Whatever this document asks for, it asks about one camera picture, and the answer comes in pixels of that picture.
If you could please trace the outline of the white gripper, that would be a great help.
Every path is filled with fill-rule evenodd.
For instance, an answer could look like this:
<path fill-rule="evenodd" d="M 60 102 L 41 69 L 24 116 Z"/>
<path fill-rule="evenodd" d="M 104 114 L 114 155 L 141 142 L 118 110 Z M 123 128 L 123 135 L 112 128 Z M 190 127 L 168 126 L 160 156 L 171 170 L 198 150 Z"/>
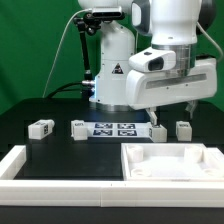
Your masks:
<path fill-rule="evenodd" d="M 166 72 L 142 73 L 132 70 L 126 80 L 126 99 L 135 110 L 146 109 L 152 126 L 158 126 L 154 109 L 163 105 L 188 102 L 186 111 L 193 118 L 198 100 L 213 97 L 217 91 L 216 60 L 197 60 L 187 76 Z"/>

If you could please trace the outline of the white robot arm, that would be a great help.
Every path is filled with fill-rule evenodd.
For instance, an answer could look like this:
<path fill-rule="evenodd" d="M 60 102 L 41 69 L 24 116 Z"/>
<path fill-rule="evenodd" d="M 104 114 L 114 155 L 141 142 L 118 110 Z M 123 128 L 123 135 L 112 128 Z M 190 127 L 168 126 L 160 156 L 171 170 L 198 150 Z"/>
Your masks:
<path fill-rule="evenodd" d="M 197 101 L 217 91 L 217 60 L 196 54 L 197 36 L 216 16 L 215 0 L 78 0 L 88 30 L 99 29 L 101 69 L 96 107 L 144 109 Z"/>

